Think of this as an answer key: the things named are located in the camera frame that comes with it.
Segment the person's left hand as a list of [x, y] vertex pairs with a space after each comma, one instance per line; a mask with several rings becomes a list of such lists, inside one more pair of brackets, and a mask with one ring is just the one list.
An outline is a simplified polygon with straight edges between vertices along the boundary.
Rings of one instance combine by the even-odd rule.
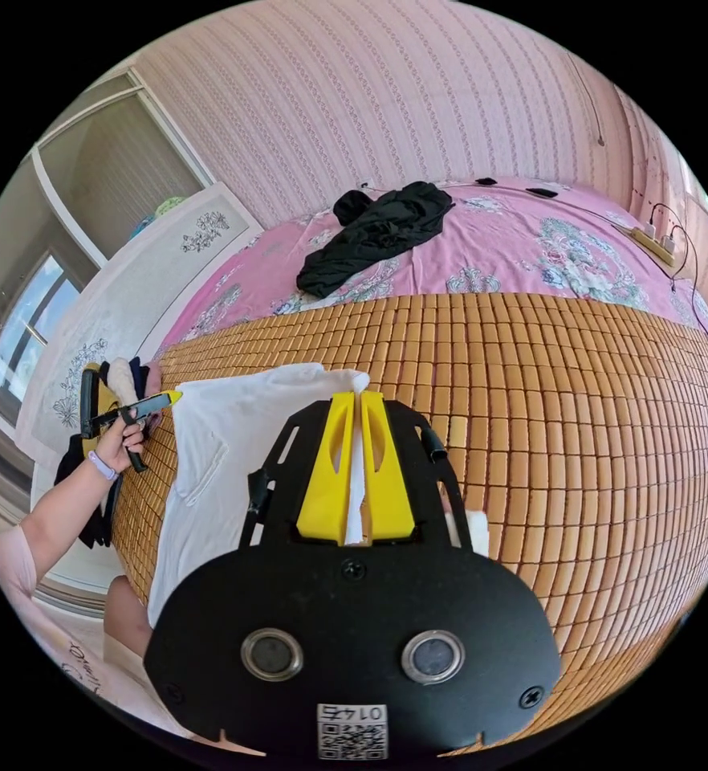
[[130, 422], [121, 415], [102, 434], [96, 449], [89, 453], [89, 459], [108, 480], [114, 480], [132, 465], [132, 459], [144, 450], [144, 434], [140, 423], [134, 421], [129, 412]]

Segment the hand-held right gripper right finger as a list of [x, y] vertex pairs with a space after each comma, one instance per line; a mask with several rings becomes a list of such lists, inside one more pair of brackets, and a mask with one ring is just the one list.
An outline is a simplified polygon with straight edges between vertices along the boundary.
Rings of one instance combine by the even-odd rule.
[[370, 541], [408, 541], [415, 521], [397, 442], [381, 393], [360, 396], [364, 464], [364, 533]]

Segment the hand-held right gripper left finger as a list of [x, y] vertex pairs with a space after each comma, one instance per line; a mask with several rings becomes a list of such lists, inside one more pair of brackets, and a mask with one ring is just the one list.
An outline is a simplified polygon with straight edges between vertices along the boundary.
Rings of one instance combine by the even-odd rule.
[[322, 433], [296, 527], [307, 541], [343, 541], [348, 526], [355, 394], [334, 394], [321, 406]]

